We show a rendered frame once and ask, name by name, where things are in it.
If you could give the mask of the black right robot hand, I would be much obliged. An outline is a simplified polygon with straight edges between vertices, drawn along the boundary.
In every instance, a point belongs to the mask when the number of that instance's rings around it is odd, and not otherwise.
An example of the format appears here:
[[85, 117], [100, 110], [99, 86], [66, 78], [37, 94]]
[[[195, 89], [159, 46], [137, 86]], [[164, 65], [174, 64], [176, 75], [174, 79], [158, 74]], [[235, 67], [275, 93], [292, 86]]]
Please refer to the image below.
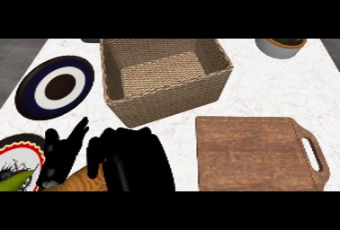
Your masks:
[[106, 128], [88, 141], [85, 160], [87, 176], [103, 174], [108, 191], [176, 191], [164, 147], [149, 128]]

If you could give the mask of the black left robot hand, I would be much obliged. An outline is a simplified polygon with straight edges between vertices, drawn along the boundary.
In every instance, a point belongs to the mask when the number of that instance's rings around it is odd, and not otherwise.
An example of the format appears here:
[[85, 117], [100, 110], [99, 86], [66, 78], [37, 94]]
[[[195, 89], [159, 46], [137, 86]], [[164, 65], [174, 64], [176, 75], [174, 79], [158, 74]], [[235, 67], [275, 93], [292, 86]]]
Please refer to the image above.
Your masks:
[[88, 119], [83, 117], [65, 139], [59, 138], [59, 133], [53, 128], [46, 131], [46, 162], [37, 179], [40, 190], [49, 189], [66, 181], [88, 131], [87, 123]]

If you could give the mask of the golden brown croissant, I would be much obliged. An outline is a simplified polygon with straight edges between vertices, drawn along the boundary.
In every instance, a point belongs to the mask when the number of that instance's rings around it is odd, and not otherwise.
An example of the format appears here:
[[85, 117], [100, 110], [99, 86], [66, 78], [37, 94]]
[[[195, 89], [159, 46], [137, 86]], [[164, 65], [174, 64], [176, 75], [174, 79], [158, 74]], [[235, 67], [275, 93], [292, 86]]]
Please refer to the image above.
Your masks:
[[65, 180], [62, 184], [44, 189], [44, 191], [106, 191], [106, 182], [102, 166], [97, 167], [97, 177], [87, 177], [87, 167], [84, 166]]

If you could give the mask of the woven wicker basket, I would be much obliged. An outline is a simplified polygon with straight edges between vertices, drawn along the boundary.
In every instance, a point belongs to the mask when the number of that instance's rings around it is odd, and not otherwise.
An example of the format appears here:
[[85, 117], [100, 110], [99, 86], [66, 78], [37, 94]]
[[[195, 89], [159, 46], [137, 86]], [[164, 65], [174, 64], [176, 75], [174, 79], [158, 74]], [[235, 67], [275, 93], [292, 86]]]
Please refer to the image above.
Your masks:
[[102, 39], [103, 98], [130, 128], [216, 102], [232, 72], [216, 39]]

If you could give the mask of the brown wooden cutting board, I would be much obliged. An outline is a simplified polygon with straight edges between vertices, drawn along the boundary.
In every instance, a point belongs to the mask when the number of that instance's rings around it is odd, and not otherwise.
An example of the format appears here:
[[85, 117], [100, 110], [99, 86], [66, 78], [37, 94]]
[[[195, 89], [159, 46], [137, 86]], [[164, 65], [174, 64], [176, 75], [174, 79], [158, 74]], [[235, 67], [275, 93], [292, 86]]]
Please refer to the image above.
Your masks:
[[201, 191], [323, 189], [321, 146], [294, 119], [199, 117], [195, 127]]

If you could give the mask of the red rimmed white plate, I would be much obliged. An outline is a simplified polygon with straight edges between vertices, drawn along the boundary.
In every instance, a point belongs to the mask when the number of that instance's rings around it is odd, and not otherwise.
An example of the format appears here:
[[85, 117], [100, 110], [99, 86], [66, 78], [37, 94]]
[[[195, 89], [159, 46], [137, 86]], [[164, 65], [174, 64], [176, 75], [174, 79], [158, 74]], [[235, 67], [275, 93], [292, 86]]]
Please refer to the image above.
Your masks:
[[32, 170], [32, 176], [17, 191], [38, 191], [35, 181], [46, 161], [44, 143], [44, 138], [29, 133], [0, 140], [0, 182], [16, 173]]

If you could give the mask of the green vegetable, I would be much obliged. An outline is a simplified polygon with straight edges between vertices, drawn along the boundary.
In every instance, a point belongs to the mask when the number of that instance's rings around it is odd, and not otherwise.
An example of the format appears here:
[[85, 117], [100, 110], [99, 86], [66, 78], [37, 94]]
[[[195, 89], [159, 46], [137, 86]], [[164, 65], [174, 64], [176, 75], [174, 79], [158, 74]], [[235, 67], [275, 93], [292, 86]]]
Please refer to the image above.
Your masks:
[[16, 173], [10, 178], [0, 182], [0, 191], [17, 191], [31, 176], [32, 170]]

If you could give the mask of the dark blue white round plate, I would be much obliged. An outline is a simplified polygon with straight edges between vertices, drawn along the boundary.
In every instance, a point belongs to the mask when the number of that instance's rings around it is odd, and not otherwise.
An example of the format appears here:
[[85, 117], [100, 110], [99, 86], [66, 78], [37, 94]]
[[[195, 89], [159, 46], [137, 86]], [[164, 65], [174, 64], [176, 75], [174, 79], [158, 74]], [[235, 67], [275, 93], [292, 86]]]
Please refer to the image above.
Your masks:
[[88, 61], [77, 56], [49, 59], [25, 75], [15, 96], [19, 114], [47, 120], [68, 113], [83, 102], [94, 82]]

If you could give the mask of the grey plant pot brown rim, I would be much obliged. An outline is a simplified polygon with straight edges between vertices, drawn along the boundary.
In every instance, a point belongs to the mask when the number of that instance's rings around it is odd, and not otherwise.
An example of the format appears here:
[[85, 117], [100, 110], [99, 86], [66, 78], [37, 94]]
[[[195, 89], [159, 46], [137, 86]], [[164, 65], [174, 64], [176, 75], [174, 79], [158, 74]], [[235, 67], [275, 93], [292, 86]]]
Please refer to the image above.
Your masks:
[[307, 40], [301, 39], [295, 45], [282, 44], [273, 39], [255, 39], [254, 44], [260, 51], [272, 58], [288, 59], [291, 58], [300, 49], [304, 47]]

